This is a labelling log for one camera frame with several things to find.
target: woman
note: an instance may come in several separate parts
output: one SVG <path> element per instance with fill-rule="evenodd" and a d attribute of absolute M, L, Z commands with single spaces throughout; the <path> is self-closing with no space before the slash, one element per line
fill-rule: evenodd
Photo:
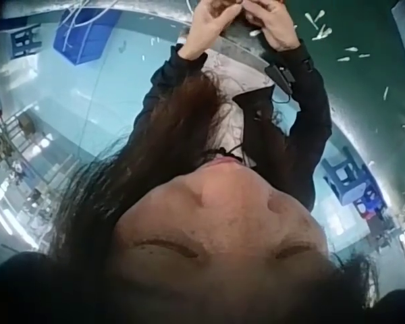
<path fill-rule="evenodd" d="M 254 1 L 218 17 L 210 0 L 200 2 L 186 44 L 153 76 L 127 145 L 73 179 L 57 215 L 54 261 L 23 255 L 0 269 L 9 314 L 35 302 L 32 320 L 48 322 L 380 318 L 367 308 L 369 264 L 337 268 L 309 213 L 331 129 L 323 81 L 285 6 Z M 301 112 L 289 137 L 271 123 L 273 88 L 231 102 L 200 72 L 205 50 L 242 10 L 296 79 Z M 237 111 L 242 146 L 225 126 Z"/>

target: blue box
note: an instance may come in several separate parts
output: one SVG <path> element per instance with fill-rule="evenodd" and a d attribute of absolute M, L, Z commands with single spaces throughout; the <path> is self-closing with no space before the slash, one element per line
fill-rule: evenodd
<path fill-rule="evenodd" d="M 76 17 L 74 25 L 89 21 L 99 15 L 103 10 L 104 9 L 84 8 Z M 71 13 L 67 9 L 60 19 L 60 24 L 70 14 L 71 17 L 67 19 L 66 23 L 57 29 L 54 49 L 74 65 L 101 58 L 108 39 L 114 26 L 120 19 L 122 12 L 110 9 L 95 21 L 81 27 L 75 27 L 71 25 L 76 13 Z"/>

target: lips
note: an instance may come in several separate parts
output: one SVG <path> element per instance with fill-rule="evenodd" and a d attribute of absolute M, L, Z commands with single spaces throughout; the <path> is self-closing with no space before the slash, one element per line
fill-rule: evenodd
<path fill-rule="evenodd" d="M 237 163 L 237 164 L 241 164 L 239 162 L 239 160 L 233 158 L 233 157 L 219 157 L 216 158 L 208 163 L 205 163 L 202 167 L 212 167 L 214 165 L 218 165 L 218 164 L 223 164 L 223 163 Z"/>

